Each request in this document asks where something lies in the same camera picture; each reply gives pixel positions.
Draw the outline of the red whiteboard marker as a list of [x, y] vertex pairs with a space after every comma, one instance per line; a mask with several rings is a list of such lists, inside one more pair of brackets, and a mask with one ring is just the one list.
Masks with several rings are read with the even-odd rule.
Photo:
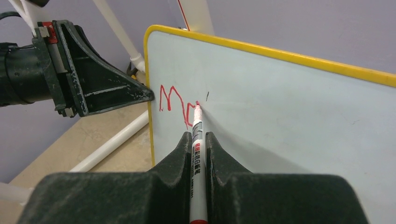
[[206, 149], [203, 113], [197, 101], [194, 107], [191, 149], [190, 224], [207, 224]]

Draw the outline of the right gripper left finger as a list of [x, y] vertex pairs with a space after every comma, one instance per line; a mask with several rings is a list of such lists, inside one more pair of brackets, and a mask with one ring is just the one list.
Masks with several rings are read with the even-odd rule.
[[146, 172], [53, 173], [35, 187], [20, 224], [186, 224], [192, 137]]

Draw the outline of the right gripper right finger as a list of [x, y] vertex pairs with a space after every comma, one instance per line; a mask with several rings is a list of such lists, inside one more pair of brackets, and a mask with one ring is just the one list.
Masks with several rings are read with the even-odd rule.
[[205, 136], [212, 224], [366, 224], [351, 187], [337, 175], [259, 174], [237, 162], [214, 133]]

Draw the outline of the yellow framed whiteboard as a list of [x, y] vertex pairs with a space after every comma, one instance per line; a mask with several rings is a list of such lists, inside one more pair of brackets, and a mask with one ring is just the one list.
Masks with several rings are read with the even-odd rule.
[[152, 164], [204, 130], [255, 173], [345, 178], [372, 224], [396, 221], [396, 76], [163, 25], [144, 37]]

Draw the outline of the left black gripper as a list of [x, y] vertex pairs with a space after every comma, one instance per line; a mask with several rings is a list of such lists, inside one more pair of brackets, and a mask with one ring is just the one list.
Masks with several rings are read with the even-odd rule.
[[155, 95], [104, 60], [83, 29], [67, 20], [37, 22], [32, 39], [55, 111], [86, 117], [149, 102]]

